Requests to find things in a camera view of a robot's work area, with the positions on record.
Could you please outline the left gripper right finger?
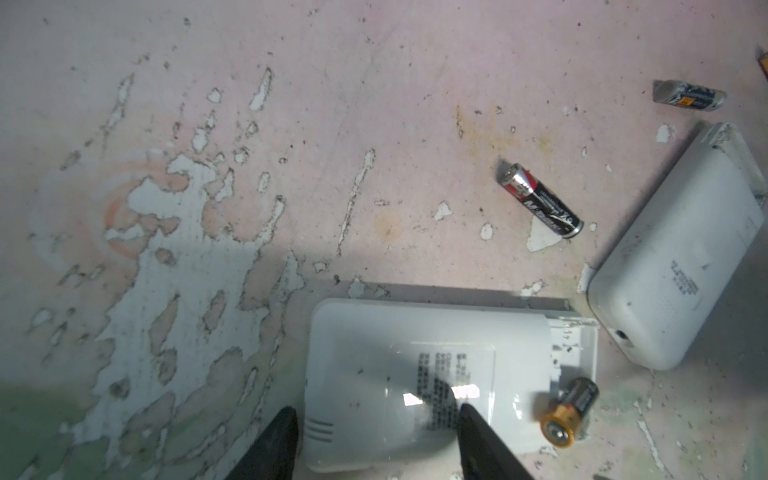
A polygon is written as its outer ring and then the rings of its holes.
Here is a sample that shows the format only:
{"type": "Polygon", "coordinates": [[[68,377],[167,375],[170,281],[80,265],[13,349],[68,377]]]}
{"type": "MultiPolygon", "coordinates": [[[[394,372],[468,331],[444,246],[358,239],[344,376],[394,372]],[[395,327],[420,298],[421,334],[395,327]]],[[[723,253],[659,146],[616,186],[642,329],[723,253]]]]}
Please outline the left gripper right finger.
{"type": "Polygon", "coordinates": [[[533,479],[471,404],[459,409],[457,440],[464,479],[533,479]]]}

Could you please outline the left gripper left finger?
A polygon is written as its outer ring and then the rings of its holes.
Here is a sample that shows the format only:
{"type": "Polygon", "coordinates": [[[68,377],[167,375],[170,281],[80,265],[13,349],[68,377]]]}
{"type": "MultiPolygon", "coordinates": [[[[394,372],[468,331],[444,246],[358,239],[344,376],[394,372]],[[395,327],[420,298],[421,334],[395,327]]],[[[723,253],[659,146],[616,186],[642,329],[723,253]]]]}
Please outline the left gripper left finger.
{"type": "Polygon", "coordinates": [[[282,408],[226,476],[226,480],[291,480],[299,444],[298,414],[282,408]]]}

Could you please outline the gold black AA battery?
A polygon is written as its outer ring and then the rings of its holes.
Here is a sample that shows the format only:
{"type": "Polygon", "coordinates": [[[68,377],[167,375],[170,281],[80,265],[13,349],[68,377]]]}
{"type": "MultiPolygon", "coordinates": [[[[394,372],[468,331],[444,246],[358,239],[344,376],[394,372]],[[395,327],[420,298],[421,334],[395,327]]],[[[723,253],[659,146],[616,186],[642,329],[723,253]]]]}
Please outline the gold black AA battery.
{"type": "Polygon", "coordinates": [[[589,378],[579,377],[571,381],[540,420],[540,429],[546,440],[557,448],[570,447],[599,394],[598,385],[589,378]]]}

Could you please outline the white remote with display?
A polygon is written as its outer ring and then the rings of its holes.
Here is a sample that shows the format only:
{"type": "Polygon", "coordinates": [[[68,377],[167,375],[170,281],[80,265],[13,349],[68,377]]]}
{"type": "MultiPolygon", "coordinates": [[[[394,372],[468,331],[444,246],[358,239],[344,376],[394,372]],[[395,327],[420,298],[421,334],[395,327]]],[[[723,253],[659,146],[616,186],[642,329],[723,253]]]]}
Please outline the white remote with display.
{"type": "Polygon", "coordinates": [[[540,419],[596,375],[599,325],[574,313],[327,299],[310,318],[302,455],[317,473],[452,449],[463,405],[516,454],[548,447],[540,419]]]}

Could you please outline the grey white remote control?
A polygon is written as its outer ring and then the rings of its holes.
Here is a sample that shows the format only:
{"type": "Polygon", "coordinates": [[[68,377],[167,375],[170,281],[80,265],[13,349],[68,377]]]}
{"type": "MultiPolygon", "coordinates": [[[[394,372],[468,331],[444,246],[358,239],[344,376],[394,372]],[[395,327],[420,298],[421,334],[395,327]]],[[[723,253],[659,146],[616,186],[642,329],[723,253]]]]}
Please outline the grey white remote control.
{"type": "Polygon", "coordinates": [[[705,126],[590,281],[633,363],[679,365],[765,222],[767,182],[733,123],[705,126]]]}

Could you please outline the red black AA battery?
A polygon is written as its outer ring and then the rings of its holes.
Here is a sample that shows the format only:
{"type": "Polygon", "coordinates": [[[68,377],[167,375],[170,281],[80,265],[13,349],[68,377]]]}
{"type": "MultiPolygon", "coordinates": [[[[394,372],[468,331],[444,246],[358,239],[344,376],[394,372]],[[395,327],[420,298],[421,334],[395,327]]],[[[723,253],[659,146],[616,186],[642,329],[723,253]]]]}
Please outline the red black AA battery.
{"type": "Polygon", "coordinates": [[[499,176],[499,183],[560,237],[569,239],[582,231],[584,222],[522,165],[506,166],[499,176]]]}

